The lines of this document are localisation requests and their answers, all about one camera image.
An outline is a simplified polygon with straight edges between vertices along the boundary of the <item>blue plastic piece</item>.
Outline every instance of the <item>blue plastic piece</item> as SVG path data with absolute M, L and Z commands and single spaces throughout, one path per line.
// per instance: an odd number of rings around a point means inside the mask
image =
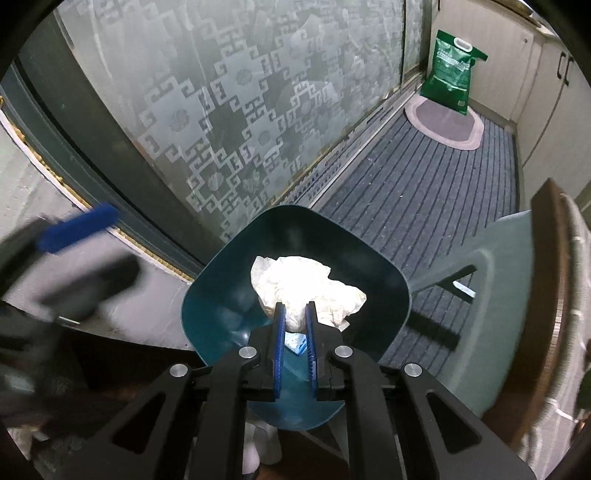
M 279 307 L 279 329 L 277 330 L 277 341 L 275 343 L 275 363 L 273 369 L 273 390 L 275 399 L 281 394 L 281 371 L 283 370 L 283 349 L 285 344 L 285 306 Z
M 308 376 L 310 378 L 310 391 L 316 398 L 318 389 L 318 358 L 316 356 L 316 344 L 314 343 L 314 330 L 312 329 L 312 315 L 310 304 L 306 305 L 306 342 L 308 344 Z
M 348 317 L 345 344 L 378 361 L 410 311 L 407 282 L 389 260 L 322 215 L 295 205 L 266 210 L 233 238 L 197 277 L 183 302 L 183 328 L 207 365 L 248 343 L 252 329 L 271 323 L 251 285 L 257 255 L 314 258 L 332 268 L 330 278 L 361 289 L 368 299 Z M 307 355 L 285 348 L 281 397 L 249 402 L 265 422 L 284 430 L 317 427 L 343 406 L 316 401 L 310 391 Z
M 119 220 L 117 209 L 104 203 L 88 212 L 49 227 L 37 240 L 37 249 L 49 254 L 58 253 L 60 250 L 116 224 L 117 220 Z

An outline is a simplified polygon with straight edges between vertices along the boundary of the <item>white paper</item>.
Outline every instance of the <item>white paper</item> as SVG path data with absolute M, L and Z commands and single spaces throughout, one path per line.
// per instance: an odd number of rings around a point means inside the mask
M 288 332 L 305 328 L 304 310 L 316 302 L 318 321 L 344 330 L 347 315 L 358 312 L 367 299 L 356 287 L 328 278 L 330 267 L 305 257 L 257 257 L 251 268 L 251 283 L 267 316 L 273 318 L 278 301 L 285 305 Z

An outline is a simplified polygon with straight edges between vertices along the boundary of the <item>blue dustpan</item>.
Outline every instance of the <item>blue dustpan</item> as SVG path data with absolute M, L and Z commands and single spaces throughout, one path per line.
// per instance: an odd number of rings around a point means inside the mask
M 378 361 L 406 321 L 411 297 L 394 265 L 366 243 L 312 210 L 280 206 L 265 211 L 228 243 L 201 272 L 183 301 L 183 328 L 201 359 L 211 365 L 228 350 L 248 343 L 250 331 L 270 320 L 251 286 L 257 255 L 299 255 L 331 267 L 329 278 L 361 289 L 367 301 L 348 317 L 348 345 Z M 287 348 L 281 397 L 249 402 L 267 423 L 284 430 L 309 430 L 337 413 L 341 402 L 317 402 L 310 393 L 307 355 Z

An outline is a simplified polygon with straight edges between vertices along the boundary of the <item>bag handle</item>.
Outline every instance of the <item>bag handle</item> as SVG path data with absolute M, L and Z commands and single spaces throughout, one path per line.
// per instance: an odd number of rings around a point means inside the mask
M 472 45 L 469 44 L 466 40 L 462 40 L 459 37 L 456 37 L 453 39 L 453 44 L 459 48 L 460 50 L 463 50 L 467 53 L 470 53 L 472 51 Z

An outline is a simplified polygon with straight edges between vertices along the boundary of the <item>cabinet handle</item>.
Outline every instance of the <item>cabinet handle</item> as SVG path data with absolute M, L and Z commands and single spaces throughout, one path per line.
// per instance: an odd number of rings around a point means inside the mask
M 560 58 L 558 59 L 558 68 L 556 69 L 556 76 L 562 80 L 562 74 L 560 73 L 560 66 L 562 65 L 562 59 L 566 58 L 566 53 L 560 52 Z
M 574 61 L 574 58 L 573 58 L 573 57 L 569 57 L 569 60 L 568 60 L 568 62 L 566 63 L 566 70 L 564 71 L 564 84 L 565 84 L 566 86 L 569 86 L 569 85 L 570 85 L 570 82 L 569 82 L 569 79 L 567 78 L 567 76 L 569 75 L 569 67 L 570 67 L 570 64 L 571 64 L 573 61 Z

